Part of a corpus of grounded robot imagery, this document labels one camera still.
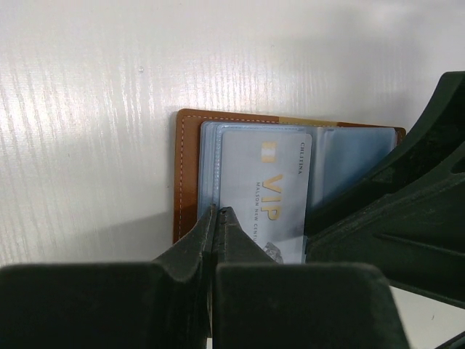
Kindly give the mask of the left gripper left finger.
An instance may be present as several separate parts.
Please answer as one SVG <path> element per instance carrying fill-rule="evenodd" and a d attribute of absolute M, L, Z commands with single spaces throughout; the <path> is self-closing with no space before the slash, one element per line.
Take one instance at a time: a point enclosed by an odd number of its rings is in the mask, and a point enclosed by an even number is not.
<path fill-rule="evenodd" d="M 1 269 L 3 348 L 204 348 L 217 210 L 150 262 Z"/>

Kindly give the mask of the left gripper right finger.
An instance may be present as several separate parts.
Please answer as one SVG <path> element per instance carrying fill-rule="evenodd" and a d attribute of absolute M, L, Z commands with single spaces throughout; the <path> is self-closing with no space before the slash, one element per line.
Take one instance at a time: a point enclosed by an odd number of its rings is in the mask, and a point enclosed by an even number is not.
<path fill-rule="evenodd" d="M 407 348 L 389 284 L 360 263 L 273 261 L 233 209 L 217 216 L 215 348 Z"/>

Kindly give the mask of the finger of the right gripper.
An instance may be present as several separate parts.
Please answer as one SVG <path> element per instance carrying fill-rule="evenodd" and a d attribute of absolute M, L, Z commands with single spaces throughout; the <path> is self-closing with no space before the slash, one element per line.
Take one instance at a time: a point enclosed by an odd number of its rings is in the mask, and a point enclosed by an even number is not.
<path fill-rule="evenodd" d="M 397 288 L 464 306 L 464 73 L 444 73 L 405 139 L 307 215 L 307 262 L 363 262 Z"/>

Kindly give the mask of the brown leather card holder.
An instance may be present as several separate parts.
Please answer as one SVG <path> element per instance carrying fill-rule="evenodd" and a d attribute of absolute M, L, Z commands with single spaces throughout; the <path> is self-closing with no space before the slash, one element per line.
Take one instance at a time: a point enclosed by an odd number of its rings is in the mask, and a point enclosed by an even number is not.
<path fill-rule="evenodd" d="M 399 127 L 182 109 L 176 117 L 174 240 L 185 236 L 211 206 L 222 208 L 222 138 L 236 130 L 311 135 L 305 216 L 359 182 L 405 134 Z"/>

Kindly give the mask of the silver VIP credit card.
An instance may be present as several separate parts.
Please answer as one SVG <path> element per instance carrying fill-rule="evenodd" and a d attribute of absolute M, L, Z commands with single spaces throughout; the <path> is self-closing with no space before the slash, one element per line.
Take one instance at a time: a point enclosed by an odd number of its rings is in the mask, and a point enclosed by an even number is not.
<path fill-rule="evenodd" d="M 276 261 L 303 259 L 304 216 L 312 155 L 305 132 L 236 130 L 222 138 L 219 201 Z"/>

